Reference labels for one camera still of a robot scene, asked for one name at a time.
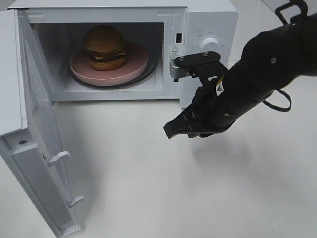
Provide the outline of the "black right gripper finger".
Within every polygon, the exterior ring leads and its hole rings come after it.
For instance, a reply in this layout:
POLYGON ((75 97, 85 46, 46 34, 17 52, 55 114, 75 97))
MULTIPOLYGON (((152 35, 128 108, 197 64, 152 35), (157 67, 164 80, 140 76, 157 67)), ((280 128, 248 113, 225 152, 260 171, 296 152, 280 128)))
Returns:
POLYGON ((191 104, 175 119, 167 122, 163 130, 169 139, 180 134, 186 134, 189 138, 201 136, 206 132, 204 127, 205 115, 205 109, 201 106, 191 104))

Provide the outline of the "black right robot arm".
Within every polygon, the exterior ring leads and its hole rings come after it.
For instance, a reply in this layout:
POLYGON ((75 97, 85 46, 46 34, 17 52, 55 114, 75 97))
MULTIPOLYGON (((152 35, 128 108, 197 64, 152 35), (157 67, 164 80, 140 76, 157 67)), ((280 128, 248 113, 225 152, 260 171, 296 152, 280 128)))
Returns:
POLYGON ((218 53, 209 51, 172 60, 170 73, 174 79, 198 78, 202 85, 191 104, 165 124, 167 137, 222 133, 296 77, 316 76, 317 16, 297 15, 289 24, 259 33, 231 68, 220 62, 218 53))

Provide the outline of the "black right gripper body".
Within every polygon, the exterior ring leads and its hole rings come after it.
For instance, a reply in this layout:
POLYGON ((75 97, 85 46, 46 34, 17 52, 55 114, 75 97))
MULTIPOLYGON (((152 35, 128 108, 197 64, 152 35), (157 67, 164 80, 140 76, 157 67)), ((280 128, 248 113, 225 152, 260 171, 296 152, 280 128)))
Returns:
POLYGON ((191 128, 188 137, 208 137, 222 133, 230 128, 234 119, 225 116, 226 111, 220 106, 216 86, 228 69, 219 61, 194 66, 189 71, 193 78, 202 83, 191 103, 191 128))

